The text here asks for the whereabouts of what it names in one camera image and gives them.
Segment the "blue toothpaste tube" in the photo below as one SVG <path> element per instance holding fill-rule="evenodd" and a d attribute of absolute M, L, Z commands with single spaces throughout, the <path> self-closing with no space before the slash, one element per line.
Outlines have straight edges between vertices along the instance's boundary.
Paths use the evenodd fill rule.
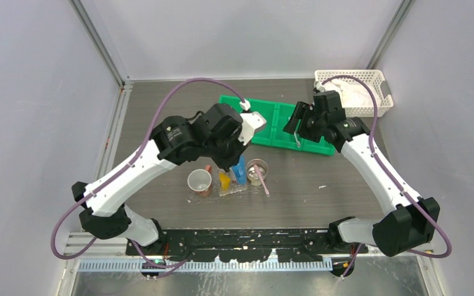
<path fill-rule="evenodd" d="M 247 169 L 243 155 L 239 157 L 238 163 L 231 167 L 231 171 L 233 172 L 235 181 L 238 184 L 244 185 L 247 183 Z"/>

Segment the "clear acrylic toothbrush holder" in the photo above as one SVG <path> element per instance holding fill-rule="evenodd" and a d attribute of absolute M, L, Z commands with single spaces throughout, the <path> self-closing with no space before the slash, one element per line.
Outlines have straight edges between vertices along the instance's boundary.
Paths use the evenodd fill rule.
<path fill-rule="evenodd" d="M 232 180 L 232 183 L 231 183 L 231 185 L 230 185 L 230 187 L 227 191 L 222 191 L 221 188 L 220 188 L 220 182 L 219 182 L 219 177 L 218 177 L 219 171 L 226 172 Z M 244 192 L 245 190 L 247 190 L 249 188 L 248 183 L 246 183 L 244 185 L 240 185 L 235 181 L 235 177 L 233 175 L 233 172 L 231 171 L 231 168 L 229 169 L 229 171 L 225 171 L 225 170 L 219 169 L 219 168 L 214 168 L 211 175 L 212 175 L 212 179 L 213 179 L 214 190 L 215 190 L 216 194 L 219 197 L 225 197 L 227 195 L 232 195 L 232 194 L 237 194 L 237 193 L 240 193 L 240 192 Z"/>

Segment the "yellow toothpaste tube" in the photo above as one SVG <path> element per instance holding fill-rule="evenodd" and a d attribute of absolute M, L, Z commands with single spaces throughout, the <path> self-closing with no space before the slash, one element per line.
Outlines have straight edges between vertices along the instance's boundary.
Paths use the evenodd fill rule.
<path fill-rule="evenodd" d="M 221 190 L 227 191 L 232 183 L 230 176 L 224 171 L 219 171 L 218 177 Z"/>

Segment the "clear oval acrylic tray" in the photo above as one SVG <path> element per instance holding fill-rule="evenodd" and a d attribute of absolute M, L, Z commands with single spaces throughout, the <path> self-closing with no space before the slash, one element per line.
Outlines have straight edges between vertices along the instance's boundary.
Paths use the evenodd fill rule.
<path fill-rule="evenodd" d="M 262 185 L 253 186 L 249 181 L 240 184 L 232 171 L 227 173 L 212 165 L 193 170 L 186 180 L 189 204 L 212 203 L 247 196 L 268 197 Z"/>

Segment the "brown steel cup with handle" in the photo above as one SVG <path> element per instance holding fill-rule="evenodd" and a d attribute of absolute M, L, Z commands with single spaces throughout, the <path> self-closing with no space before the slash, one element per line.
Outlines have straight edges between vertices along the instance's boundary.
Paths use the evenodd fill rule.
<path fill-rule="evenodd" d="M 192 171 L 187 178 L 190 190 L 201 197 L 208 197 L 212 192 L 212 166 Z"/>

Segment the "pink toothbrush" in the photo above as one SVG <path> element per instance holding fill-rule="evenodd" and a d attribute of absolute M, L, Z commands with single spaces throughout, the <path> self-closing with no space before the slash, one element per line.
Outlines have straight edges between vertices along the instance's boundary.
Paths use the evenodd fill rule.
<path fill-rule="evenodd" d="M 261 183 L 261 185 L 264 189 L 264 192 L 265 192 L 266 196 L 270 197 L 270 191 L 269 191 L 269 189 L 267 188 L 267 186 L 265 184 L 264 177 L 262 175 L 260 167 L 257 164 L 254 165 L 254 171 L 255 171 L 255 173 L 257 175 L 257 178 L 259 179 L 259 181 L 260 181 L 260 183 Z"/>

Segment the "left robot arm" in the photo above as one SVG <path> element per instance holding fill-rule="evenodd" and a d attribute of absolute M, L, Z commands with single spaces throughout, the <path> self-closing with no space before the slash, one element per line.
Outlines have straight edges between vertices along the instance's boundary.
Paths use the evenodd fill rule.
<path fill-rule="evenodd" d="M 235 166 L 262 124 L 250 111 L 237 112 L 217 103 L 195 121 L 169 116 L 157 125 L 139 149 L 102 179 L 73 188 L 76 199 L 85 200 L 79 214 L 82 228 L 98 239 L 125 237 L 150 255 L 163 251 L 165 240 L 157 221 L 130 210 L 125 202 L 154 178 L 185 162 L 209 157 L 227 171 Z"/>

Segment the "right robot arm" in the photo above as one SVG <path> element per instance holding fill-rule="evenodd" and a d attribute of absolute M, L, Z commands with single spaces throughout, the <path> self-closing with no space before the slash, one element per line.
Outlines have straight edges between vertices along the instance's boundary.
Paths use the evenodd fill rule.
<path fill-rule="evenodd" d="M 352 243 L 360 243 L 393 257 L 431 242 L 439 203 L 407 185 L 381 154 L 363 120 L 346 116 L 336 91 L 315 93 L 311 104 L 297 102 L 283 132 L 332 144 L 357 169 L 381 206 L 381 220 L 352 216 L 330 223 L 327 242 L 332 251 L 343 253 Z"/>

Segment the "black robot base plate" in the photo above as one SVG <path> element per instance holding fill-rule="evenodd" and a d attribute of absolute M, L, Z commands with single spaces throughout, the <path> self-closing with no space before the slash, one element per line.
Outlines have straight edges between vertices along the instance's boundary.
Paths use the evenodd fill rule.
<path fill-rule="evenodd" d="M 147 247 L 128 242 L 126 255 L 160 256 L 170 263 L 321 263 L 325 255 L 365 253 L 358 243 L 345 243 L 330 229 L 166 229 Z"/>

